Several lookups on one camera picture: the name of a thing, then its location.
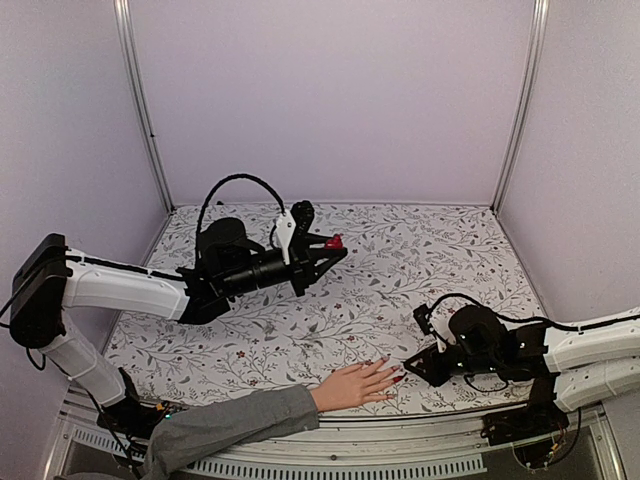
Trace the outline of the red nail polish bottle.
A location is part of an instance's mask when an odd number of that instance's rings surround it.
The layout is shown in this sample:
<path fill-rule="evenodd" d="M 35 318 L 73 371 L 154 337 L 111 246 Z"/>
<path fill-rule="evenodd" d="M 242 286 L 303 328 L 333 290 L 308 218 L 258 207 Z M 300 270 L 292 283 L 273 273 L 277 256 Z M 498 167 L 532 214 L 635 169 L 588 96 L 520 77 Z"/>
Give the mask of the red nail polish bottle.
<path fill-rule="evenodd" d="M 335 234 L 332 237 L 330 237 L 324 245 L 325 249 L 331 249 L 331 250 L 338 250 L 338 249 L 342 249 L 344 247 L 343 242 L 342 242 L 342 238 L 340 234 Z"/>

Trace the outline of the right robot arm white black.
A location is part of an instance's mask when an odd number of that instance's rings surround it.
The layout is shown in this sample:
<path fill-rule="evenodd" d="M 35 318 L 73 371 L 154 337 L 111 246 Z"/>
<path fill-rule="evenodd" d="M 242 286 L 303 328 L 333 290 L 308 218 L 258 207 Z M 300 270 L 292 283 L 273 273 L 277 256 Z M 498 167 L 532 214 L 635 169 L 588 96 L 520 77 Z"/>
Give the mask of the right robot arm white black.
<path fill-rule="evenodd" d="M 503 382 L 532 382 L 530 404 L 517 427 L 537 436 L 552 424 L 556 409 L 580 407 L 639 387 L 639 310 L 589 321 L 556 323 L 543 317 L 508 319 L 486 306 L 456 311 L 443 332 L 422 305 L 414 318 L 435 344 L 405 360 L 406 371 L 441 387 L 454 376 L 495 374 Z"/>

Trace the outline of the grey sleeved forearm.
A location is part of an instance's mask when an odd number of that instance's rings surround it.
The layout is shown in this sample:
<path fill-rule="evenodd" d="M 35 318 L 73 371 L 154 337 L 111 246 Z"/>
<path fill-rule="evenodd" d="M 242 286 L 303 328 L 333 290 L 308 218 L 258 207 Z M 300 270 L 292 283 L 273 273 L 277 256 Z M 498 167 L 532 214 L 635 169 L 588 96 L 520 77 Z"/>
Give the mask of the grey sleeved forearm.
<path fill-rule="evenodd" d="M 153 430 L 145 479 L 167 479 L 207 456 L 243 443 L 284 437 L 319 426 L 310 390 L 293 386 L 181 411 Z"/>

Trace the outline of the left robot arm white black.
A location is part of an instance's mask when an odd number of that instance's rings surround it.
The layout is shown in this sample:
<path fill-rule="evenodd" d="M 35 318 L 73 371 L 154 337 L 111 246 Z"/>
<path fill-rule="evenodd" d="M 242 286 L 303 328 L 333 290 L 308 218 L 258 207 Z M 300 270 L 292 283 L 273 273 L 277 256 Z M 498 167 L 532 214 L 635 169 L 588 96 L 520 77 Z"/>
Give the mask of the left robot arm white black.
<path fill-rule="evenodd" d="M 93 258 L 48 235 L 15 274 L 5 306 L 11 338 L 41 352 L 86 389 L 128 434 L 148 426 L 125 376 L 79 332 L 68 313 L 98 307 L 202 325 L 227 313 L 233 298 L 289 283 L 297 296 L 348 253 L 338 235 L 312 234 L 309 220 L 281 215 L 279 245 L 266 249 L 249 239 L 237 218 L 214 221 L 196 238 L 197 259 L 175 272 Z"/>

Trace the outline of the mannequin hand with nails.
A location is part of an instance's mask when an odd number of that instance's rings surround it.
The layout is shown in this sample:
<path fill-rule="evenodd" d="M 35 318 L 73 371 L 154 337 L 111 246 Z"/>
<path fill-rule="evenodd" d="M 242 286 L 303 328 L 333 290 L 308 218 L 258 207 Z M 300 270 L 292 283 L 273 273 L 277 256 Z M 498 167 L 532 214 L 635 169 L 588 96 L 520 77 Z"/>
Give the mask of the mannequin hand with nails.
<path fill-rule="evenodd" d="M 387 367 L 388 357 L 360 362 L 332 372 L 310 390 L 319 413 L 348 410 L 394 397 L 395 376 L 404 374 L 400 366 Z"/>

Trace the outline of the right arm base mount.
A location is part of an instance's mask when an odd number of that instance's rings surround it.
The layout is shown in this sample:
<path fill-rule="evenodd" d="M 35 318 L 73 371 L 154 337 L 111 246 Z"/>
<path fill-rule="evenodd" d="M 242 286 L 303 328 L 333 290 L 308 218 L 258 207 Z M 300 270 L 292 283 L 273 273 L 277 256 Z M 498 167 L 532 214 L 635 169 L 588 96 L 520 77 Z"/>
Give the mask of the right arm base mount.
<path fill-rule="evenodd" d="M 490 446 L 512 444 L 541 435 L 546 440 L 512 449 L 516 461 L 528 471 L 548 469 L 567 458 L 574 450 L 582 428 L 582 409 L 577 409 L 575 433 L 568 439 L 568 414 L 556 404 L 554 392 L 558 374 L 534 380 L 529 400 L 524 407 L 482 417 L 480 437 Z"/>

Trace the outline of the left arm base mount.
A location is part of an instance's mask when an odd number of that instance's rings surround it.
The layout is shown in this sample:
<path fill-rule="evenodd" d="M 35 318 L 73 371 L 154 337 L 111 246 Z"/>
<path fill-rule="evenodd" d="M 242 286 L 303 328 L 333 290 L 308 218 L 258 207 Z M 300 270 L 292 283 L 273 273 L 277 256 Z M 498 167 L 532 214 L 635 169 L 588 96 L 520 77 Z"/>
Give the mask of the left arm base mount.
<path fill-rule="evenodd" d="M 125 386 L 124 398 L 112 406 L 102 407 L 97 425 L 129 437 L 149 440 L 155 427 L 181 408 L 169 401 L 153 406 L 143 404 L 131 377 L 123 368 L 119 368 L 119 372 Z"/>

